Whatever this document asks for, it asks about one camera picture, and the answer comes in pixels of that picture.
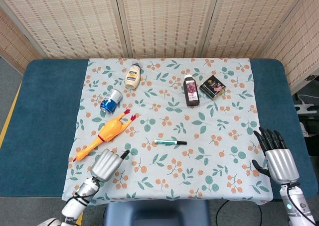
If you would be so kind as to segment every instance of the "floral tablecloth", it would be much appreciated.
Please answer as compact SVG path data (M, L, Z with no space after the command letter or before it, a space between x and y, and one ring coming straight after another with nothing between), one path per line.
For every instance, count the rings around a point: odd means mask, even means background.
M249 59L140 61L141 82L136 90L128 90L124 78L132 59L89 60L62 199L70 198L91 177L92 164L108 148L119 155L126 149L131 152L112 179L102 184L93 204L145 199L270 201L270 180L251 163L255 159L267 167L253 134L259 121ZM214 101L199 91L200 105L187 107L185 74L192 74L198 85L214 74L227 89ZM123 93L123 99L114 115L105 115L100 102L113 88ZM82 161L72 162L105 122L127 108L137 119L125 132ZM187 145L156 145L155 139L177 139Z

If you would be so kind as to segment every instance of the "tin can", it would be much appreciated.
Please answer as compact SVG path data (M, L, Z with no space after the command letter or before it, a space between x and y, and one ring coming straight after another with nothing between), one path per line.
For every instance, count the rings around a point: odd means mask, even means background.
M119 101L123 98L122 93L117 90L117 89L113 89L111 94L109 96L107 96L100 105L100 109L101 111L105 112L105 113L113 113L117 104L119 103Z

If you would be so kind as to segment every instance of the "marker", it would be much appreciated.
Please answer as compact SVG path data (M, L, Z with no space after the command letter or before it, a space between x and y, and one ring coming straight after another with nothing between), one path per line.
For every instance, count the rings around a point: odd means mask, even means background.
M187 145L186 141L179 140L154 140L155 144L167 144L167 145Z

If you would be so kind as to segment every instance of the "small box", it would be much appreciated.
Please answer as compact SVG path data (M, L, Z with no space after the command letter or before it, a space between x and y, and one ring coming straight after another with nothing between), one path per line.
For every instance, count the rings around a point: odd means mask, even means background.
M200 85L199 89L213 100L223 93L226 86L212 75L202 85Z

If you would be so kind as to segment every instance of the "beige panel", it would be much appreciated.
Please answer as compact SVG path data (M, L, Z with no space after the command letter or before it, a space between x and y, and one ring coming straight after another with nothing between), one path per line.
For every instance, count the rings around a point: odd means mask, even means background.
M0 8L0 56L21 73L33 59L42 58L33 45L18 29L11 18Z
M50 58L124 56L110 0L4 1Z
M319 68L318 3L300 0L262 55L282 61L291 88Z
M123 0L123 5L134 57L199 56L214 0Z
M296 0L218 0L203 57L258 57Z

